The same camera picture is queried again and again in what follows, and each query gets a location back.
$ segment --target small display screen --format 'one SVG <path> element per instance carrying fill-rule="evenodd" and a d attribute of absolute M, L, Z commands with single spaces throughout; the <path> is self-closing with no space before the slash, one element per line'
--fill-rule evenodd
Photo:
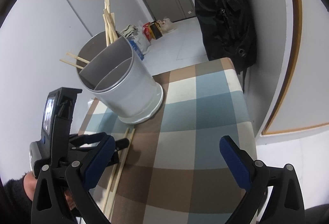
<path fill-rule="evenodd" d="M 48 135 L 50 134 L 50 128 L 51 128 L 51 117 L 53 114 L 53 108 L 55 103 L 55 97 L 50 97 L 47 100 L 46 108 L 44 110 L 43 114 L 43 128 L 47 131 Z"/>

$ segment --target blue rubber pad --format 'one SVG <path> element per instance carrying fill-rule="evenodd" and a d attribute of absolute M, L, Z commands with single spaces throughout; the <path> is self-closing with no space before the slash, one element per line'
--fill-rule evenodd
<path fill-rule="evenodd" d="M 101 178 L 108 162 L 110 161 L 114 150 L 116 148 L 116 141 L 112 136 L 108 136 L 108 140 L 104 143 L 102 148 L 94 156 L 89 166 L 84 173 L 83 187 L 85 190 L 90 190 L 96 187 Z"/>
<path fill-rule="evenodd" d="M 222 154 L 228 168 L 230 169 L 236 183 L 240 188 L 249 191 L 251 188 L 250 171 L 243 163 L 239 154 L 225 137 L 222 137 L 219 142 L 219 150 Z"/>

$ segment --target gray cylindrical container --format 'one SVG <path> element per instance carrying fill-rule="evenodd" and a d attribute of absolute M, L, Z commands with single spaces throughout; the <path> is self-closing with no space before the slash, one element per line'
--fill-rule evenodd
<path fill-rule="evenodd" d="M 105 32 L 101 32 L 83 46 L 79 57 L 90 61 L 87 65 L 77 61 L 77 65 L 85 66 L 77 69 L 81 82 L 122 122 L 141 123 L 160 107 L 162 87 L 125 37 L 106 47 Z"/>

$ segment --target hand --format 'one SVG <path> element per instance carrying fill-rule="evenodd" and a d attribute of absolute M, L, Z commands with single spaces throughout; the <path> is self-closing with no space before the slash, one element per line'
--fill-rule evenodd
<path fill-rule="evenodd" d="M 32 172 L 25 175 L 23 180 L 23 186 L 27 197 L 33 201 L 34 193 L 36 191 L 37 179 L 33 176 Z M 69 189 L 64 192 L 65 199 L 70 207 L 70 210 L 75 208 L 75 202 Z"/>

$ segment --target black bag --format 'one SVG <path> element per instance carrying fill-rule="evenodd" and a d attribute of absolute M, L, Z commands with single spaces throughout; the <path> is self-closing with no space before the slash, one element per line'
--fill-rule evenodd
<path fill-rule="evenodd" d="M 237 73 L 256 62 L 256 31 L 248 0 L 195 0 L 208 60 L 231 58 Z"/>

